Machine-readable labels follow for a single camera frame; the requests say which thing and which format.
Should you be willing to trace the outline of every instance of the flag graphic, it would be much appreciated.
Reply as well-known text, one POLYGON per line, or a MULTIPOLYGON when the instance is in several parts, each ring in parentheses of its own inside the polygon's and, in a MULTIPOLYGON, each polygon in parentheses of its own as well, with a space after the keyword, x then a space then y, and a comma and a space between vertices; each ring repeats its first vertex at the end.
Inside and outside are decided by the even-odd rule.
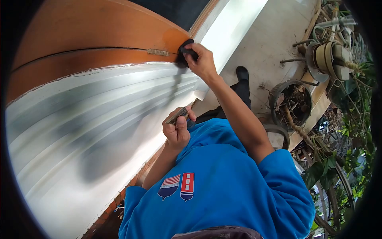
POLYGON ((175 193, 175 191, 179 187, 179 181, 180 181, 180 174, 174 177, 166 178, 163 181, 158 191, 158 195, 163 198, 162 201, 164 201, 166 197, 169 197, 175 193))
POLYGON ((194 196, 194 173, 185 172, 182 176, 182 185, 180 187, 180 197, 186 202, 194 196))

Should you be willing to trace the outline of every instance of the blue t-shirt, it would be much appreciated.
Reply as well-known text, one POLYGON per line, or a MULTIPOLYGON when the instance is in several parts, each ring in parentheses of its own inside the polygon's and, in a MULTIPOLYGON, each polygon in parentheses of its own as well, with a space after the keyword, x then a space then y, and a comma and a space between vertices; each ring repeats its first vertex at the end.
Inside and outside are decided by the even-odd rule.
POLYGON ((213 226, 244 226, 268 238, 305 238, 312 197, 287 150, 256 165, 228 120, 189 130, 176 166, 149 190, 126 189, 119 238, 164 238, 213 226))

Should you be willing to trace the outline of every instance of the black cloth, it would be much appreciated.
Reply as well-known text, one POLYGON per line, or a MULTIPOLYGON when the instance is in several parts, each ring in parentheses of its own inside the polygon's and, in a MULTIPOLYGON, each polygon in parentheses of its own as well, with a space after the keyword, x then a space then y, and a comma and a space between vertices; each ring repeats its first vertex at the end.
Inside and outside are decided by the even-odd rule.
POLYGON ((204 230, 175 234, 171 239, 264 239, 260 233, 241 226, 216 226, 204 230))
MULTIPOLYGON (((231 85, 231 89, 241 98, 241 100, 251 108, 251 100, 249 99, 249 81, 247 79, 241 79, 238 83, 231 85)), ((212 118, 227 119, 221 106, 214 110, 207 111, 196 119, 196 123, 205 122, 212 118)))

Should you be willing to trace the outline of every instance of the hand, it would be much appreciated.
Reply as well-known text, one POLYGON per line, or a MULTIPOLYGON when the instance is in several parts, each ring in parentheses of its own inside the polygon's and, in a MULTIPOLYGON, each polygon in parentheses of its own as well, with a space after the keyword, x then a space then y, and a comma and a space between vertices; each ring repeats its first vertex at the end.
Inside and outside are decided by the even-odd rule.
POLYGON ((207 84, 219 76, 216 72, 213 53, 201 44, 191 43, 185 45, 186 49, 193 49, 198 55, 195 62, 190 54, 183 53, 188 67, 207 84))
MULTIPOLYGON (((176 153, 180 153, 184 147, 187 146, 190 140, 190 133, 187 130, 187 121, 184 116, 179 116, 176 119, 176 126, 172 124, 166 124, 165 122, 171 118, 181 108, 176 108, 171 112, 168 117, 163 121, 163 133, 167 137, 167 146, 174 150, 176 153)), ((191 106, 186 106, 188 116, 192 121, 196 121, 195 113, 191 110, 191 106)))

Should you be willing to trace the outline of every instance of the black pants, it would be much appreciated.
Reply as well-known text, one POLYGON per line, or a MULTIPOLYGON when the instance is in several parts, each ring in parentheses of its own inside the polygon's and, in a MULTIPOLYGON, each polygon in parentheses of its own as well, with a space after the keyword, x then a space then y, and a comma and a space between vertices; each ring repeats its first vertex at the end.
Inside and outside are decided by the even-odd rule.
MULTIPOLYGON (((238 83, 231 85, 231 89, 241 98, 241 100, 251 108, 251 100, 249 99, 249 81, 246 79, 240 80, 238 83)), ((221 106, 214 110, 207 111, 196 119, 196 123, 205 122, 212 118, 226 119, 225 113, 221 106)))

